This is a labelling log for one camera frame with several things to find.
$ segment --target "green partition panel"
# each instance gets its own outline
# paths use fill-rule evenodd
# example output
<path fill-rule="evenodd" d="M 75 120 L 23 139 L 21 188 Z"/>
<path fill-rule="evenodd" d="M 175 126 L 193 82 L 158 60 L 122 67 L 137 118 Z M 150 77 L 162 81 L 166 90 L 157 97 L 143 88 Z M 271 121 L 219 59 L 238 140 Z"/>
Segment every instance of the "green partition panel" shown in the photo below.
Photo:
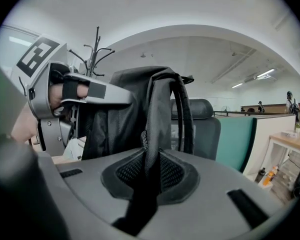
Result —
<path fill-rule="evenodd" d="M 221 123 L 221 133 L 216 153 L 216 161 L 238 171 L 249 159 L 251 139 L 254 140 L 253 129 L 255 118 L 251 116 L 218 117 Z"/>

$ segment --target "white partition panel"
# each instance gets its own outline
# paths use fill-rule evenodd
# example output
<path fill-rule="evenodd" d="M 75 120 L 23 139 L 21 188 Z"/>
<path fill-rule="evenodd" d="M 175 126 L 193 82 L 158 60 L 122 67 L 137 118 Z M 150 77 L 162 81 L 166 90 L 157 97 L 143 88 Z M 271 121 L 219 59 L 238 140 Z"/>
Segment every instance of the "white partition panel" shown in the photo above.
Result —
<path fill-rule="evenodd" d="M 282 116 L 271 118 L 257 118 L 255 138 L 248 163 L 243 171 L 243 175 L 257 174 L 264 161 L 270 135 L 283 131 L 293 131 L 295 129 L 295 116 Z"/>

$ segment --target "hand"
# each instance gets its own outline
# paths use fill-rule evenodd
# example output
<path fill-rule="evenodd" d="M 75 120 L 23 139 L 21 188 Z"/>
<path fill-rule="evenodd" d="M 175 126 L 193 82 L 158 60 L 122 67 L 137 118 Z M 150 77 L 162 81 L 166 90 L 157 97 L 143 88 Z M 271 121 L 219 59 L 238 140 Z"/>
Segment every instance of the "hand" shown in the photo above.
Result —
<path fill-rule="evenodd" d="M 55 110 L 61 104 L 62 89 L 62 83 L 52 85 L 48 89 L 49 104 L 52 110 Z M 87 86 L 79 84 L 76 90 L 77 96 L 80 98 L 87 97 L 88 89 Z M 18 142 L 26 142 L 37 135 L 37 123 L 38 121 L 32 114 L 29 104 L 26 103 L 14 124 L 11 136 Z"/>

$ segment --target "velcro strap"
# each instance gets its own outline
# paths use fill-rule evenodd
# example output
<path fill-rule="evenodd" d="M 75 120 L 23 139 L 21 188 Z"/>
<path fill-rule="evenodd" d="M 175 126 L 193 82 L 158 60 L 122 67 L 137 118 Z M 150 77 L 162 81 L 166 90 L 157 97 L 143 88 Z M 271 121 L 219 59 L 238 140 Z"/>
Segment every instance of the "velcro strap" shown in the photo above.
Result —
<path fill-rule="evenodd" d="M 62 99 L 73 99 L 77 100 L 77 88 L 78 88 L 79 80 L 75 79 L 65 79 L 62 88 Z"/>

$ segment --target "wooden tabletop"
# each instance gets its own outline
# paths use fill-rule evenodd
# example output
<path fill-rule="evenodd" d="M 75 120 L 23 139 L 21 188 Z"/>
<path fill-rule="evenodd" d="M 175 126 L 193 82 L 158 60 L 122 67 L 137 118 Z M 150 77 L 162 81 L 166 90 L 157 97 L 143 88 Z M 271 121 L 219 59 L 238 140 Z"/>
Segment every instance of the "wooden tabletop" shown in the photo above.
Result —
<path fill-rule="evenodd" d="M 270 135 L 270 138 L 300 150 L 300 133 L 297 138 L 287 137 L 281 132 Z"/>

